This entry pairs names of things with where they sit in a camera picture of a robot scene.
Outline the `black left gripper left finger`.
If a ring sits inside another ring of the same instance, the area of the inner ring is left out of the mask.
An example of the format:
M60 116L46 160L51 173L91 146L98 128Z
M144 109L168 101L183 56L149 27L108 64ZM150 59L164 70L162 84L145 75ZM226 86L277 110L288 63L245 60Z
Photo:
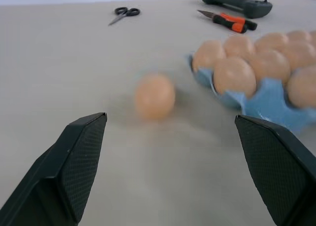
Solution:
M78 226L98 169L106 113L68 124L0 209L0 226Z

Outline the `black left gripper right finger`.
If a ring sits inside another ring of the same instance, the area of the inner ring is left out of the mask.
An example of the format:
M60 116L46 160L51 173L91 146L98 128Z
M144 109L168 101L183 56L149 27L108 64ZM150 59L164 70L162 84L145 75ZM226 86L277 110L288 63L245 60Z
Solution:
M316 226L316 157L288 129L235 117L253 182L276 226Z

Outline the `blue egg carton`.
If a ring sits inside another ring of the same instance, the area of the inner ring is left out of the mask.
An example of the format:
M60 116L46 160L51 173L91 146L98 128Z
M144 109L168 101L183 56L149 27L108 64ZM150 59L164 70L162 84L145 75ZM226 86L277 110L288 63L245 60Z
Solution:
M214 86L212 70L201 68L192 74L200 85L212 91L219 102L240 110L243 115L273 122L292 132L300 132L307 126L316 125L316 109L299 109L291 105L279 80L263 79L254 96L246 98L242 92L226 91L223 95L219 94Z

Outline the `orange black pliers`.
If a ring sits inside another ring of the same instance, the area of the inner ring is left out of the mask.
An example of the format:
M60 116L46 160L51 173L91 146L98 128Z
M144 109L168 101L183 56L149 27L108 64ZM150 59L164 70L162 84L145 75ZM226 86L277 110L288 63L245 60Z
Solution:
M257 29L257 24L246 20L242 17L230 16L225 13L216 14L209 11L197 10L202 15L211 19L213 23L224 26L225 28L239 33L244 34L247 30L254 31Z

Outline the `dark grey remote controller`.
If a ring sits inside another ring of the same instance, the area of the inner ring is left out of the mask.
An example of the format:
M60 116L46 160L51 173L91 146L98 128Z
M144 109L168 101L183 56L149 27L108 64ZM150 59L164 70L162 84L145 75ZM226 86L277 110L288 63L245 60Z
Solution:
M202 0L208 5L231 6L238 8L246 18L262 18L272 10L272 3L268 0Z

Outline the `black handled scissors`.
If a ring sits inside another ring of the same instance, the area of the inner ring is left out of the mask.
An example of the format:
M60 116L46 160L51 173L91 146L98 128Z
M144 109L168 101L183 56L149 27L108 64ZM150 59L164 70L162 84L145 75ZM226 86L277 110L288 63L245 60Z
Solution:
M123 19L124 17L133 17L137 16L141 13L140 9L137 8L130 8L127 7L118 7L114 10L116 18L111 21L108 25L113 25L114 23L118 22L119 20Z

